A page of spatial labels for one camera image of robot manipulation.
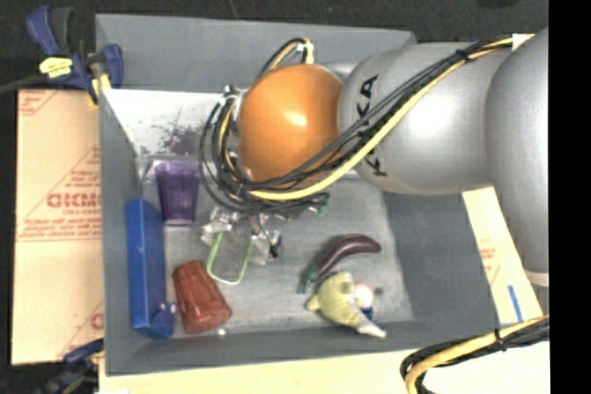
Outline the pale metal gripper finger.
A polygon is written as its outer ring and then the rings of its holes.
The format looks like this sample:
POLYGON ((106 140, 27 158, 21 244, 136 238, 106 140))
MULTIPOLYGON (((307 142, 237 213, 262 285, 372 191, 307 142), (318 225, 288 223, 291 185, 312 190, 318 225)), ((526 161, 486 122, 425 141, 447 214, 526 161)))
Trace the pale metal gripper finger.
POLYGON ((282 235, 278 230, 260 230, 251 234, 250 262, 258 266, 276 260, 280 255, 282 235))
POLYGON ((205 245, 211 246, 220 233, 229 233, 235 226, 235 212, 215 207, 210 212, 207 221, 199 227, 199 239, 205 245))

